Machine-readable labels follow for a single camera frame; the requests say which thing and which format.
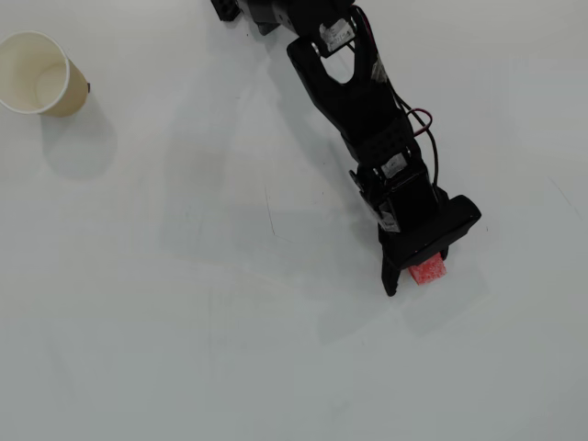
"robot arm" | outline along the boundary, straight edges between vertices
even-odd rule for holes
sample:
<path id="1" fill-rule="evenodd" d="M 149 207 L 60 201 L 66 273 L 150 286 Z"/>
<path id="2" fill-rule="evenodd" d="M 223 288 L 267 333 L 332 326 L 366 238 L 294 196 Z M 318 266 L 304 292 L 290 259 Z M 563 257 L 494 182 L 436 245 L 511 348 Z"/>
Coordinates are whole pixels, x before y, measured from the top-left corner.
<path id="1" fill-rule="evenodd" d="M 299 35 L 288 46 L 288 56 L 312 102 L 341 132 L 358 162 L 350 174 L 379 223 L 388 295 L 396 293 L 403 269 L 439 253 L 445 260 L 449 245 L 466 235 L 481 213 L 464 196 L 449 199 L 436 184 L 436 170 L 431 183 L 416 141 L 419 133 L 409 121 L 415 110 L 394 91 L 368 18 L 354 0 L 212 3 L 222 20 L 233 20 L 242 10 L 262 34 L 283 25 Z M 321 57 L 345 46 L 355 53 L 355 72 L 342 85 L 326 72 Z"/>

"red object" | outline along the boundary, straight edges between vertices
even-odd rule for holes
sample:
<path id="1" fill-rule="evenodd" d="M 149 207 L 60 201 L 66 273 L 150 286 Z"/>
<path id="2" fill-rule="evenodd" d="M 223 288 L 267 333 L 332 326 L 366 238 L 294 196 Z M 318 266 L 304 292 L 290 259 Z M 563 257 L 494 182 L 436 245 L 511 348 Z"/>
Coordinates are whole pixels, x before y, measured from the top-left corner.
<path id="1" fill-rule="evenodd" d="M 419 285 L 431 283 L 447 274 L 441 253 L 434 255 L 422 265 L 411 266 L 408 270 L 411 272 L 414 281 Z"/>

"paper cup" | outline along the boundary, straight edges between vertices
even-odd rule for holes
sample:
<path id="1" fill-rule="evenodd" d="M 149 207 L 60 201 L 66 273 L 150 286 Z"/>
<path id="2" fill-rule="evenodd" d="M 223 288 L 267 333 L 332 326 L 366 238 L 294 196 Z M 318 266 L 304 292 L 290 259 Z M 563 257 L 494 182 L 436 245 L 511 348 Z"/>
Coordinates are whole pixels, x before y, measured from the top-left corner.
<path id="1" fill-rule="evenodd" d="M 24 115 L 68 117 L 88 96 L 88 83 L 59 44 L 40 32 L 0 43 L 0 103 Z"/>

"cup rim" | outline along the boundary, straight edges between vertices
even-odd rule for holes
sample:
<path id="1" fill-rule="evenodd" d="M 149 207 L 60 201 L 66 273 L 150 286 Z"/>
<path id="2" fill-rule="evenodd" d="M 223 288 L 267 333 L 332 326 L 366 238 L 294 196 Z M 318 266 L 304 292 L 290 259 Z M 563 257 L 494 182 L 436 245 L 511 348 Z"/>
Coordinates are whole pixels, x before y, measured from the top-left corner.
<path id="1" fill-rule="evenodd" d="M 59 96 L 57 96 L 57 98 L 55 98 L 55 100 L 52 103 L 50 103 L 48 106 L 45 106 L 44 108 L 40 108 L 37 110 L 18 110 L 17 108 L 10 107 L 7 103 L 5 103 L 2 100 L 2 98 L 0 98 L 0 103 L 2 103 L 2 105 L 4 107 L 8 108 L 9 110 L 12 110 L 13 112 L 20 113 L 21 115 L 38 115 L 38 114 L 44 113 L 44 112 L 50 110 L 52 107 L 54 107 L 57 103 L 59 103 L 62 100 L 63 96 L 65 95 L 65 92 L 67 92 L 67 87 L 70 84 L 70 59 L 67 58 L 65 51 L 63 50 L 63 48 L 60 46 L 60 44 L 57 41 L 52 39 L 49 35 L 44 34 L 43 32 L 38 32 L 37 30 L 20 30 L 18 32 L 14 32 L 14 33 L 8 35 L 2 41 L 0 41 L 0 47 L 2 47 L 2 45 L 5 44 L 10 39 L 13 39 L 14 37 L 18 37 L 19 35 L 24 35 L 24 34 L 37 34 L 37 35 L 41 35 L 43 38 L 49 40 L 51 43 L 53 43 L 57 47 L 57 49 L 59 49 L 59 51 L 62 53 L 63 59 L 65 60 L 65 83 L 63 84 L 63 90 L 59 94 Z"/>

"white table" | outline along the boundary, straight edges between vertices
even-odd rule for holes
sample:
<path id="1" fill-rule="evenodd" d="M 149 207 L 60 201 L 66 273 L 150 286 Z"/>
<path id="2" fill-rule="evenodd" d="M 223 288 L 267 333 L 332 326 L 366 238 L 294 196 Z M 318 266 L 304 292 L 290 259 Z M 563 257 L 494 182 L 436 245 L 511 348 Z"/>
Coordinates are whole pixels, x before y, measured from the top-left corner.
<path id="1" fill-rule="evenodd" d="M 92 94 L 0 111 L 0 439 L 588 438 L 588 4 L 361 4 L 484 216 L 393 300 L 293 35 L 208 0 L 4 3 Z"/>

